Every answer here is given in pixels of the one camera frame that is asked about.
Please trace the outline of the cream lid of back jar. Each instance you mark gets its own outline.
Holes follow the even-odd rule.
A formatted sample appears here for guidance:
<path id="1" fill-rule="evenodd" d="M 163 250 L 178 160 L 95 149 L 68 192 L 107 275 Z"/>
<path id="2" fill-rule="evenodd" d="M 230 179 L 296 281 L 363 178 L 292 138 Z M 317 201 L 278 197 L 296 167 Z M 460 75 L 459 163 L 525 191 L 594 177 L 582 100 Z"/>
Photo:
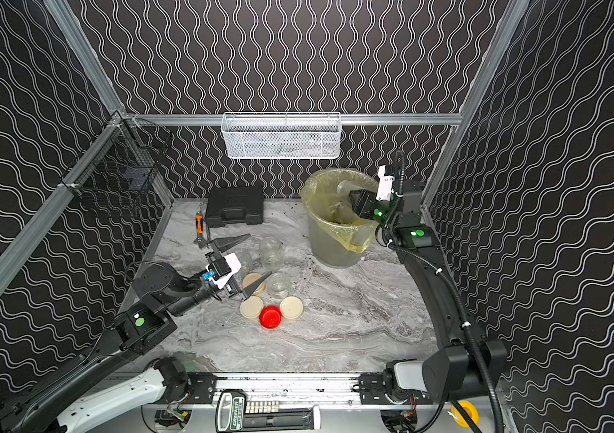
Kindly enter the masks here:
<path id="1" fill-rule="evenodd" d="M 263 308 L 265 308 L 263 299 L 257 296 L 250 296 L 240 304 L 240 315 L 244 319 L 258 320 Z"/>

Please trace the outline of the jar with cream lid back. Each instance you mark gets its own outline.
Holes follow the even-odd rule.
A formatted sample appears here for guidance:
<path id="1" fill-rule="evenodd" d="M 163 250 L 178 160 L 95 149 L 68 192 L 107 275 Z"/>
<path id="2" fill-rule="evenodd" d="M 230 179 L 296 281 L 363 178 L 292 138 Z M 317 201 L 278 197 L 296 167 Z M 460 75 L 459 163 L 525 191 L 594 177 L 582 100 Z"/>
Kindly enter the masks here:
<path id="1" fill-rule="evenodd" d="M 293 282 L 284 272 L 276 272 L 267 280 L 267 292 L 274 299 L 284 299 L 292 295 Z"/>

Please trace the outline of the jar with cream lid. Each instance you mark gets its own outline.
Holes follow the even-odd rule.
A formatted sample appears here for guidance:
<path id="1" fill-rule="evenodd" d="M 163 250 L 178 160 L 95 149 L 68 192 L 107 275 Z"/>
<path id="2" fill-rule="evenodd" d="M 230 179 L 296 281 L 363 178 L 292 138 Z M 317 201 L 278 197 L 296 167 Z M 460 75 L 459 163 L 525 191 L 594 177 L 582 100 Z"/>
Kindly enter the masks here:
<path id="1" fill-rule="evenodd" d="M 292 295 L 293 282 L 284 272 L 276 272 L 267 280 L 267 292 L 274 299 L 284 299 Z"/>
<path id="2" fill-rule="evenodd" d="M 260 262 L 267 271 L 279 271 L 285 262 L 285 249 L 282 241 L 274 236 L 265 237 L 259 244 Z"/>

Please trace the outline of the red jar lid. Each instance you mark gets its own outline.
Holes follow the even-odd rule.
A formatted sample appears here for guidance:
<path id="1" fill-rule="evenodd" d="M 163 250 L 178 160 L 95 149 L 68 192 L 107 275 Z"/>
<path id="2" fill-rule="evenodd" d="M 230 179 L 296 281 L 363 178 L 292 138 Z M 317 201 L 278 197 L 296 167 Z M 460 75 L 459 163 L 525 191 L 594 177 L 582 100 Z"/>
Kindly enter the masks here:
<path id="1" fill-rule="evenodd" d="M 283 319 L 283 314 L 277 306 L 266 306 L 259 314 L 259 323 L 263 328 L 275 329 L 277 328 Z"/>

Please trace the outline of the jar with cream lid front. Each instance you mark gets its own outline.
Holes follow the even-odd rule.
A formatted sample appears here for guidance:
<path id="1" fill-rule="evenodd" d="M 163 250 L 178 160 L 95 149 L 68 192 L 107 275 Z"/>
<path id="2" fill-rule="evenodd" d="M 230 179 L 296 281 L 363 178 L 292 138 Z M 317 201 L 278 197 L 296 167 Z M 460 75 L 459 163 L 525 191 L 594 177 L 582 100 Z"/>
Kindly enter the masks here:
<path id="1" fill-rule="evenodd" d="M 274 236 L 265 237 L 259 244 L 260 262 L 267 271 L 279 271 L 285 262 L 285 249 L 282 241 Z"/>

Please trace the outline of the jar with red lid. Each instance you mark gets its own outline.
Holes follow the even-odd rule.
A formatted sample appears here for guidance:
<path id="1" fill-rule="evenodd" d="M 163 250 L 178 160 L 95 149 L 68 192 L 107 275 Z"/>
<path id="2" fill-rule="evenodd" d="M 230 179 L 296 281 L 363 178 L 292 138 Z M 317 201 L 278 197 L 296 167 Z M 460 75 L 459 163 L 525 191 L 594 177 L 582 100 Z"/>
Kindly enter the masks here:
<path id="1" fill-rule="evenodd" d="M 338 184 L 336 194 L 344 206 L 353 209 L 353 207 L 357 204 L 359 200 L 361 192 L 364 191 L 364 189 L 364 187 L 359 186 L 359 184 L 353 181 L 343 180 Z"/>

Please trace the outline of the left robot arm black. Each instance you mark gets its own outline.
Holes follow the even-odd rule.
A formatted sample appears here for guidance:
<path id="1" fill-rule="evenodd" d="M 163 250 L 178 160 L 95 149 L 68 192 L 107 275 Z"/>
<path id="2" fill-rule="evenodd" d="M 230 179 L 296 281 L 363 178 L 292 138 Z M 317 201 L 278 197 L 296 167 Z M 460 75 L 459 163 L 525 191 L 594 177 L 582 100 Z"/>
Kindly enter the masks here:
<path id="1" fill-rule="evenodd" d="M 179 404 L 193 392 L 189 375 L 174 357 L 155 360 L 130 382 L 94 393 L 92 388 L 122 366 L 151 352 L 177 329 L 175 319 L 206 299 L 247 299 L 258 285 L 242 287 L 242 267 L 231 250 L 248 235 L 212 240 L 208 263 L 182 276 L 169 263 L 151 262 L 132 288 L 139 298 L 119 313 L 96 342 L 54 373 L 0 402 L 0 432 L 87 432 L 150 402 Z"/>

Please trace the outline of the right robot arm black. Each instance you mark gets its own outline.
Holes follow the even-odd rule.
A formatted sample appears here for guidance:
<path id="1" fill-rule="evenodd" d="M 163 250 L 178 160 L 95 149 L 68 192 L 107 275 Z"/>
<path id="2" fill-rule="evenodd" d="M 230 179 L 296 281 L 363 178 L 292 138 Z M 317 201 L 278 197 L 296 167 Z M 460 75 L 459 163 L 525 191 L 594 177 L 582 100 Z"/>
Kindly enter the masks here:
<path id="1" fill-rule="evenodd" d="M 392 390 L 426 393 L 434 402 L 485 396 L 494 405 L 507 358 L 505 345 L 490 340 L 468 312 L 445 265 L 440 241 L 424 223 L 419 192 L 404 183 L 400 194 L 378 200 L 376 193 L 355 189 L 347 195 L 352 211 L 377 223 L 384 247 L 396 253 L 415 282 L 433 323 L 438 349 L 422 361 L 388 366 Z"/>

